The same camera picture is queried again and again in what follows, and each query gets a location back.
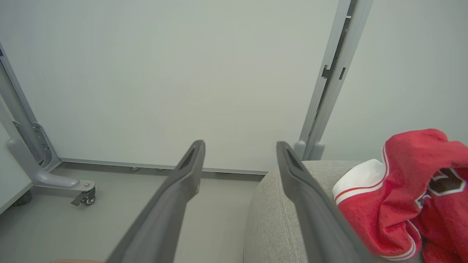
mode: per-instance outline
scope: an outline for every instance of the caster wheel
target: caster wheel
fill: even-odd
[[[87,205],[92,205],[94,201],[96,200],[96,197],[93,197],[91,199],[86,199],[85,204]]]

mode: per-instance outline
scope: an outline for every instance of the red jersey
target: red jersey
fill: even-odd
[[[389,260],[468,263],[468,147],[435,129],[394,135],[333,187],[367,248]]]

